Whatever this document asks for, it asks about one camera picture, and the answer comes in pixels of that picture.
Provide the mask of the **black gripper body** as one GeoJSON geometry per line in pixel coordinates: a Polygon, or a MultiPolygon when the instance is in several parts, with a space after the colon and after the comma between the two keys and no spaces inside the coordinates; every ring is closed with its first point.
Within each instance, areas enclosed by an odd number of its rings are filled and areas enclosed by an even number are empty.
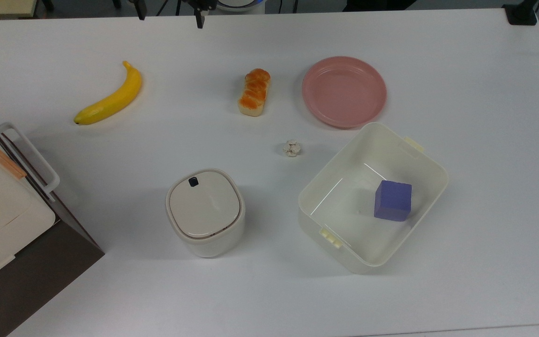
{"type": "Polygon", "coordinates": [[[217,7],[217,0],[183,0],[195,11],[212,11],[217,7]]]}

